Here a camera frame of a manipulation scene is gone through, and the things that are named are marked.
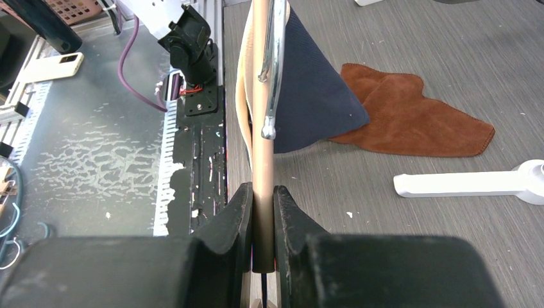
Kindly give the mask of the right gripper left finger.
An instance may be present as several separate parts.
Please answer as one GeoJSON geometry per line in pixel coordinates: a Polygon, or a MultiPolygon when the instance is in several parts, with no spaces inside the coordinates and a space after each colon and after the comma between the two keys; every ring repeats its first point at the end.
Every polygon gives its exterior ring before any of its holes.
{"type": "Polygon", "coordinates": [[[35,243],[2,307],[248,307],[251,184],[189,235],[57,237],[35,243]]]}

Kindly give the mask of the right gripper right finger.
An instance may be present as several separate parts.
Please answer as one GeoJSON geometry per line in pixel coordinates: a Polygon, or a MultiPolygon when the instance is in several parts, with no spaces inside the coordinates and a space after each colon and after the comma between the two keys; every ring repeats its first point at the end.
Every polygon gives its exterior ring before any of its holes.
{"type": "Polygon", "coordinates": [[[503,307],[476,249],[448,236],[331,234],[275,187],[280,307],[503,307]]]}

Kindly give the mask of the beige wooden clip hanger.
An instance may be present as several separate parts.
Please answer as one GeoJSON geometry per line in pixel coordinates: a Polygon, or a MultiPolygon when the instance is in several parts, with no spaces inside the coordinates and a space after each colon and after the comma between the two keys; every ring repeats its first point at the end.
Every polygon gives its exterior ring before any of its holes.
{"type": "Polygon", "coordinates": [[[268,306],[267,274],[275,270],[274,139],[282,84],[287,1],[253,1],[253,272],[260,275],[261,305],[268,306]]]}

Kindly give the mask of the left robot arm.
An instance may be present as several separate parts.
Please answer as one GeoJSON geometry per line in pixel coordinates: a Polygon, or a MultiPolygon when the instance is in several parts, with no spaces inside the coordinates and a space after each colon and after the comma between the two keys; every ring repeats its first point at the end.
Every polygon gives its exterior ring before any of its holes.
{"type": "Polygon", "coordinates": [[[169,53],[169,63],[190,85],[216,79],[223,27],[222,1],[122,1],[169,53]]]}

